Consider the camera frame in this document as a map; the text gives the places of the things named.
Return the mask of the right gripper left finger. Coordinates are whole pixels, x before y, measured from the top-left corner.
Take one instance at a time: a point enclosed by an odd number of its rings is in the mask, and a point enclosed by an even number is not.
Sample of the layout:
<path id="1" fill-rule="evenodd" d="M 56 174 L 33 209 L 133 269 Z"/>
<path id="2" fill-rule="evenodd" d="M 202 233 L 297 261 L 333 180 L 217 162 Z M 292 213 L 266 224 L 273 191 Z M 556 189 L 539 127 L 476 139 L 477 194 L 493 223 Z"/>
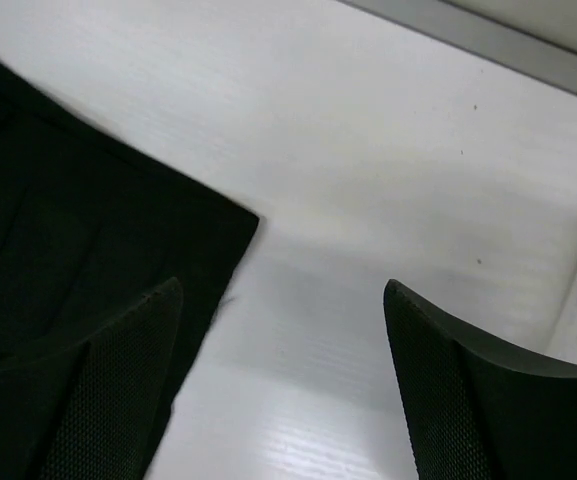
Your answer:
<path id="1" fill-rule="evenodd" d="M 171 278 L 0 351 L 0 479 L 140 479 L 183 303 Z"/>

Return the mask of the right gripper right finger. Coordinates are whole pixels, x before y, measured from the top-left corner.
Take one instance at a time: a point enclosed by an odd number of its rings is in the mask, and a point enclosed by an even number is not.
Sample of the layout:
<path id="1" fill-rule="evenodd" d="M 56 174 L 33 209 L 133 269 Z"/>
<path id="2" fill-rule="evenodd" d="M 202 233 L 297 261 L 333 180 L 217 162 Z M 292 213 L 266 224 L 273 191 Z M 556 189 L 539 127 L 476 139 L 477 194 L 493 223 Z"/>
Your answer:
<path id="1" fill-rule="evenodd" d="M 390 351 L 421 479 L 577 479 L 577 365 L 505 341 L 391 280 Z"/>

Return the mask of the black skirt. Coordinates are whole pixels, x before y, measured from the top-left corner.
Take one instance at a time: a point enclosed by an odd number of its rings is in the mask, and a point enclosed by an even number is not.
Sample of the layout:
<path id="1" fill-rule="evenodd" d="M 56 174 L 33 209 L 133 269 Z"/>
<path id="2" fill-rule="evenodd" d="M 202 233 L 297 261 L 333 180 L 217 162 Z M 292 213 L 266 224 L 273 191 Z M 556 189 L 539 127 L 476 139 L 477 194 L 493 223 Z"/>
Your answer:
<path id="1" fill-rule="evenodd" d="M 95 129 L 0 63 L 0 351 L 171 278 L 181 285 L 144 475 L 258 225 L 253 212 Z"/>

